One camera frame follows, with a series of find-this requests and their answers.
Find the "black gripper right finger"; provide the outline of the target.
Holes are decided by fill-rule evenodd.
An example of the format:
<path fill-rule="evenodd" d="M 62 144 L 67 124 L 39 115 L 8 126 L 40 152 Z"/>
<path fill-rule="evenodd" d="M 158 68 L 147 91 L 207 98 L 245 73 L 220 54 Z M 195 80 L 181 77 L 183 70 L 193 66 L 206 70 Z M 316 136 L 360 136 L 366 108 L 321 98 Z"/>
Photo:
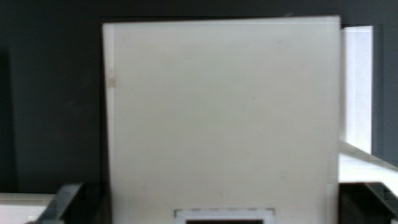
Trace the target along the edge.
<path fill-rule="evenodd" d="M 339 184 L 337 224 L 398 222 L 398 196 L 382 182 Z"/>

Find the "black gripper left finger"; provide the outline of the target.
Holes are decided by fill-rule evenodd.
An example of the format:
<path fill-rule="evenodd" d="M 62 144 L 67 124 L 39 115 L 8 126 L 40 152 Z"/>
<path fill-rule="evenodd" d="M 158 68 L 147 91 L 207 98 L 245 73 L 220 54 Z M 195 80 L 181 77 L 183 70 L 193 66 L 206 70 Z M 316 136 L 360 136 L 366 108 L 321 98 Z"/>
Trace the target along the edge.
<path fill-rule="evenodd" d="M 60 187 L 37 224 L 110 224 L 106 193 L 97 183 Z"/>

